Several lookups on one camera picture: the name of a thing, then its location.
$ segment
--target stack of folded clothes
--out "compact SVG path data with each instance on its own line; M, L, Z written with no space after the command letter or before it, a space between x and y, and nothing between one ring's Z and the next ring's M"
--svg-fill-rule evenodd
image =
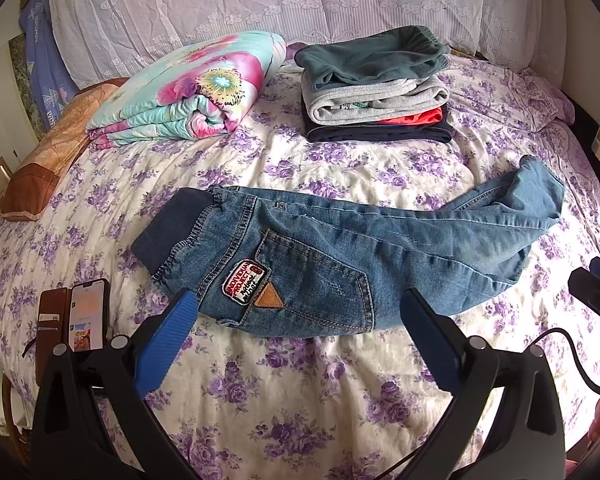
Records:
M449 51L416 25L299 50L307 140L449 142L449 90L436 75Z

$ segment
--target brown leather phone case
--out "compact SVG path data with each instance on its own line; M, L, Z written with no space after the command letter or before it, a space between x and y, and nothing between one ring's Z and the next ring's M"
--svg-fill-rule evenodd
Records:
M36 383L40 386L45 365L54 346L66 343L69 333L70 288L45 290L40 294L36 335Z

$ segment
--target smartphone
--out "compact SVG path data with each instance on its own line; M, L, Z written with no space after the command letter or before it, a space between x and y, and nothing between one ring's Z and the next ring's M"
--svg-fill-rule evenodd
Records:
M101 278L71 290L69 347L74 352L97 350L105 343L109 324L109 282Z

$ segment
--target floral blanket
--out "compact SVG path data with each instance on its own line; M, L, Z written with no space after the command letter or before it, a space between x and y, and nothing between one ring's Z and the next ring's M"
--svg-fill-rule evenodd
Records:
M301 135L299 75L280 71L240 126L222 137L136 142L85 152L38 222L0 220L0 362L33 403L40 292L106 276L110 328L131 334L167 298L129 246L181 186L300 190L400 208L437 208L504 171L525 154L566 183L559 224L536 242L519 283L455 320L496 348L521 351L561 326L600 384L600 319L567 290L572 269L600 256L600 185L569 131L573 108L529 73L450 57L448 144L309 144ZM546 351L560 395L567 446L592 421L597 401L566 342ZM494 394L465 459L493 420ZM162 386L146 398L205 480L369 480L422 443L450 397L440 392L404 329L311 340L257 338L201 316ZM137 463L107 402L102 416L116 449Z
M87 123L100 149L234 131L285 59L284 40L251 30L183 46L107 99Z

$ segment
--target blue gripper pad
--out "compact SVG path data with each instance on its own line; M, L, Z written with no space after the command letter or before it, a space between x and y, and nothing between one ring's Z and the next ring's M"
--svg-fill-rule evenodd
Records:
M173 360L198 318L195 292L184 291L136 359L135 385L141 399L160 388Z

